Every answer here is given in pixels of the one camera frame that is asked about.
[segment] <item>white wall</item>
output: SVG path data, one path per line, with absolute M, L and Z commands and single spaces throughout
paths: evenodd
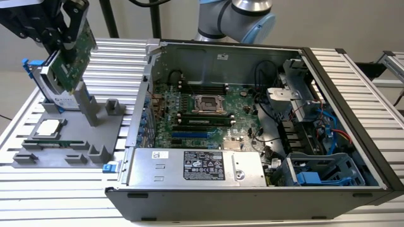
M 372 61 L 382 50 L 404 50 L 402 0 L 273 0 L 276 25 L 264 44 L 344 48 L 356 61 Z M 162 36 L 192 39 L 197 1 L 161 6 Z
M 120 0 L 113 0 L 116 15 L 122 15 Z M 96 37 L 109 37 L 98 0 L 89 0 L 88 21 Z M 48 53 L 30 39 L 20 39 L 4 26 L 0 25 L 0 70 L 21 71 L 21 59 L 46 59 Z
M 98 0 L 89 1 L 88 20 L 94 36 L 108 37 Z M 128 0 L 110 3 L 120 37 L 150 38 L 149 9 Z M 198 1 L 172 0 L 160 11 L 162 38 L 192 39 Z M 273 0 L 277 22 L 264 44 L 344 48 L 353 60 L 372 61 L 382 50 L 404 51 L 402 12 L 404 0 Z M 0 71 L 22 71 L 22 58 L 46 56 L 30 39 L 20 39 L 0 26 Z

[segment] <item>aluminum extrusion table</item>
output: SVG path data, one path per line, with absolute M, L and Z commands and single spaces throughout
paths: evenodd
M 97 39 L 98 50 L 92 54 L 84 74 L 88 91 L 98 102 L 116 98 L 128 105 L 114 160 L 121 160 L 125 149 L 130 113 L 145 65 L 145 43 L 146 40 Z M 337 54 L 333 49 L 312 50 L 404 182 L 404 130 L 394 111 L 373 85 L 362 79 L 364 75 L 360 75 L 346 56 Z M 117 174 L 102 174 L 101 169 L 13 169 L 2 165 L 12 162 L 12 156 L 40 118 L 44 111 L 41 100 L 42 96 L 34 89 L 0 136 L 1 226 L 404 226 L 404 196 L 380 206 L 358 207 L 333 220 L 130 223 L 104 195 L 102 188 L 112 186 Z M 390 130 L 396 130 L 392 140 L 384 134 Z M 268 209 L 274 208 L 276 204 L 268 204 Z

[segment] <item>warning label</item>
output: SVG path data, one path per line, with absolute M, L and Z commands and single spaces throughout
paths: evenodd
M 224 181 L 225 165 L 221 152 L 184 151 L 184 179 L 188 181 Z

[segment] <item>green circuit board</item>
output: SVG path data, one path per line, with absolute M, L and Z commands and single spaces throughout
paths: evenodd
M 246 112 L 244 107 L 248 106 L 252 109 L 253 106 L 253 96 L 250 94 L 246 97 L 240 95 L 240 92 L 248 91 L 248 88 L 241 86 L 230 86 L 225 95 L 220 95 L 222 98 L 222 108 L 225 115 L 232 114 L 234 116 L 236 123 L 226 126 L 212 126 L 206 127 L 202 125 L 192 126 L 201 129 L 205 129 L 204 133 L 208 133 L 209 138 L 172 138 L 173 128 L 178 126 L 177 113 L 182 114 L 194 114 L 194 98 L 198 95 L 193 94 L 181 94 L 177 89 L 165 84 L 158 84 L 154 87 L 154 94 L 161 94 L 164 98 L 162 108 L 168 107 L 168 113 L 164 116 L 156 117 L 156 148 L 206 148 L 206 149 L 230 149 L 228 145 L 232 146 L 236 144 L 240 145 L 240 150 L 253 151 L 261 149 L 261 144 L 252 144 L 252 138 L 248 137 L 248 129 L 252 128 L 256 131 L 260 128 L 260 121 L 257 115 L 252 114 L 252 111 Z M 181 140 L 180 144 L 172 144 L 172 139 Z
M 77 57 L 74 61 L 70 64 L 66 64 L 62 56 L 57 52 L 53 53 L 53 55 L 58 55 L 53 60 L 50 69 L 54 73 L 60 86 L 68 92 L 73 92 L 77 86 L 80 78 L 86 69 L 86 65 L 89 63 L 90 50 L 94 48 L 94 46 L 96 44 L 93 33 L 90 31 L 88 22 L 85 21 L 81 34 L 76 40 L 74 49 L 77 52 Z

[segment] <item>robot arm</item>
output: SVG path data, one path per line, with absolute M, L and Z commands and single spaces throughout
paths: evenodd
M 57 109 L 80 110 L 92 101 L 82 82 L 94 37 L 85 19 L 88 0 L 1 0 L 0 23 L 20 37 L 32 38 L 49 54 L 45 61 L 24 60 L 45 102 Z M 70 18 L 66 25 L 61 10 Z
M 194 40 L 260 44 L 268 36 L 274 15 L 270 0 L 200 0 L 200 21 Z
M 32 38 L 52 54 L 60 50 L 66 63 L 77 57 L 76 41 L 85 25 L 88 0 L 2 0 L 0 24 L 20 38 Z M 70 18 L 66 26 L 61 8 Z

